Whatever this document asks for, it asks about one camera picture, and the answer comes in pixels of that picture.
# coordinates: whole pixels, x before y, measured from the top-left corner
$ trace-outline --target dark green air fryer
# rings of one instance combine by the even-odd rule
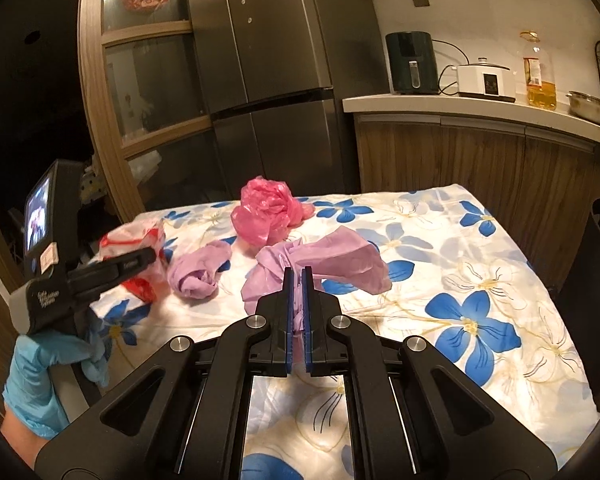
[[[392,32],[384,38],[394,90],[398,94],[439,94],[438,66],[427,32]]]

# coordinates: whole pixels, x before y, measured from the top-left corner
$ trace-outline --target white countertop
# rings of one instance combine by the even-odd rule
[[[504,103],[457,96],[380,94],[344,99],[342,103],[345,112],[471,116],[530,124],[600,143],[600,126],[569,115],[565,104],[558,103],[552,112],[524,104],[526,96],[516,99],[515,103]]]

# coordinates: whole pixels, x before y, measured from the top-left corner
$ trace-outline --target cooking oil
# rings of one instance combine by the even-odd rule
[[[549,52],[540,46],[540,38],[530,30],[520,33],[527,41],[524,50],[526,97],[529,104],[546,110],[555,110],[554,66]]]

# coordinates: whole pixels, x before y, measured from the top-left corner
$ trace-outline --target black trash can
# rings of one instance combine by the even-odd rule
[[[593,203],[556,307],[582,359],[600,411],[600,198]]]

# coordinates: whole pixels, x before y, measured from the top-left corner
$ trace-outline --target stainless steel refrigerator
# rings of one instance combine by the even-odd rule
[[[203,94],[234,198],[360,189],[342,99],[389,91],[372,0],[189,0]]]

